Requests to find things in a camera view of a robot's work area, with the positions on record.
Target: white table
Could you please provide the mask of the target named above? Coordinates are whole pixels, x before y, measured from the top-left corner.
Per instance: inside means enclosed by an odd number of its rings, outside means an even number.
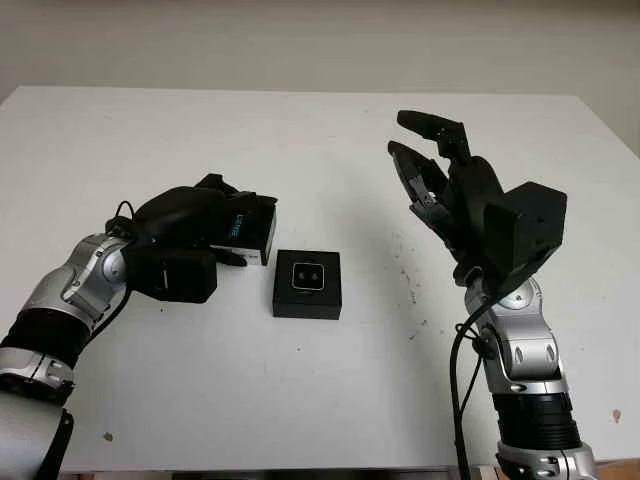
[[[122,199],[207,172],[279,198],[268,268],[221,268],[205,305],[135,294],[85,351],[66,470],[455,463],[447,361],[464,292],[386,153],[391,138],[435,151],[395,124],[399,108],[464,121],[506,188],[568,193],[565,243],[537,276],[546,318],[583,439],[598,459],[640,456],[640,162],[576,98],[20,88],[0,107],[2,331]],[[339,321],[271,316],[278,248],[340,251]],[[468,375],[469,346],[462,363]],[[465,419],[471,461],[493,462],[483,379]]]

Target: black box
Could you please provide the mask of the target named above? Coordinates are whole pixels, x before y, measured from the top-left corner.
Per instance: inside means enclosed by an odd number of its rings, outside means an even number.
[[[234,213],[211,248],[227,250],[244,257],[249,264],[267,265],[276,228],[276,207],[265,205]]]
[[[278,250],[274,317],[337,320],[341,308],[339,253]]]

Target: black square device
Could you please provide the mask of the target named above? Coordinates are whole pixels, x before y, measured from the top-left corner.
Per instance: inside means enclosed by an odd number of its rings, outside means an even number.
[[[341,307],[338,252],[278,250],[273,285],[275,317],[337,320]]]

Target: black cable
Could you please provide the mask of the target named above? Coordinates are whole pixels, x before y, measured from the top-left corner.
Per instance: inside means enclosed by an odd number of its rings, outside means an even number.
[[[478,372],[480,371],[480,365],[482,365],[482,357],[478,355],[478,360],[476,361],[476,368],[473,371],[473,375],[471,375],[471,380],[469,381],[469,387],[467,388],[467,393],[464,395],[464,400],[462,400],[462,406],[460,407],[460,416],[464,415],[464,409],[467,406],[467,402],[469,401],[469,397],[471,396],[471,391],[473,390],[473,385],[476,383],[476,378],[478,377]]]
[[[449,383],[451,384],[451,404],[453,408],[453,430],[456,445],[456,455],[458,457],[458,469],[460,471],[461,480],[470,480],[471,472],[469,470],[469,461],[467,460],[467,450],[464,445],[464,432],[462,430],[462,413],[460,410],[460,397],[458,395],[458,352],[460,344],[465,338],[466,333],[473,324],[487,310],[489,310],[499,299],[489,299],[483,303],[480,308],[473,312],[469,318],[457,329],[458,333],[453,339],[451,345],[451,355],[449,357]]]
[[[460,329],[462,328],[462,324],[461,323],[456,323],[456,332],[459,332]],[[474,330],[473,327],[469,327],[468,329],[469,332],[472,333],[472,335],[467,335],[465,333],[464,338],[467,338],[469,340],[471,340],[472,342],[476,342],[478,340],[478,338],[480,338],[480,335],[478,334],[478,332],[476,330]],[[473,386],[476,382],[476,378],[478,376],[478,372],[480,371],[480,364],[482,363],[482,358],[480,357],[480,355],[478,355],[478,360],[476,361],[476,367],[473,371],[473,375],[471,376],[471,380],[469,380],[469,386],[467,387],[467,392],[464,394],[464,400],[462,400],[462,406],[460,407],[460,415],[464,415],[464,409],[467,406],[467,402],[469,401],[469,397],[471,396],[471,392],[473,390]]]
[[[120,300],[120,303],[118,304],[118,306],[113,310],[113,312],[111,312],[111,315],[109,315],[109,318],[106,318],[105,320],[103,320],[102,323],[100,323],[100,325],[98,325],[96,329],[91,333],[91,336],[89,337],[89,340],[87,340],[85,347],[89,345],[91,343],[91,340],[93,340],[98,335],[100,335],[100,333],[102,333],[102,331],[105,328],[107,328],[111,324],[111,322],[113,322],[116,319],[116,317],[120,314],[122,309],[125,307],[125,305],[129,301],[129,297],[131,297],[131,289],[127,287],[127,289],[124,291],[124,295],[122,296],[122,300]]]
[[[135,213],[133,211],[133,206],[131,205],[131,202],[129,202],[129,200],[123,200],[118,204],[118,208],[116,209],[116,214],[114,215],[114,217],[117,217],[118,215],[120,215],[120,210],[122,210],[122,207],[124,205],[129,207],[129,211],[131,212],[131,218],[133,219]]]

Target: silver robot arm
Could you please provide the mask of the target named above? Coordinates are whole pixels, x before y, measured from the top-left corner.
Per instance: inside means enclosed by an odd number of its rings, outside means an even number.
[[[194,187],[170,189],[135,212],[129,204],[131,218],[119,216],[128,204],[122,202],[107,233],[80,241],[64,265],[40,281],[0,342],[0,479],[57,477],[73,429],[63,408],[74,388],[73,369],[130,293],[207,301],[217,287],[217,262],[247,264],[212,245],[228,240],[230,228],[236,240],[272,231],[265,219],[275,221],[275,203],[239,192],[215,174]]]
[[[438,163],[391,141],[388,151],[411,200],[410,210],[443,241],[466,287],[468,320],[449,361],[458,467],[471,478],[457,383],[460,344],[474,322],[499,415],[498,461],[512,479],[596,477],[591,449],[571,417],[558,347],[542,316],[542,293],[531,278],[562,244],[567,196],[527,182],[504,191],[487,160],[472,155],[464,125],[422,112],[398,112],[398,123],[437,144]]]
[[[121,250],[107,234],[78,243],[34,289],[0,344],[0,478],[55,478],[73,418],[62,407],[91,332],[125,288]]]
[[[469,313],[486,299],[482,282],[467,289]],[[480,355],[499,414],[498,462],[516,479],[594,480],[591,448],[571,417],[569,388],[558,345],[542,315],[533,278],[477,321]]]

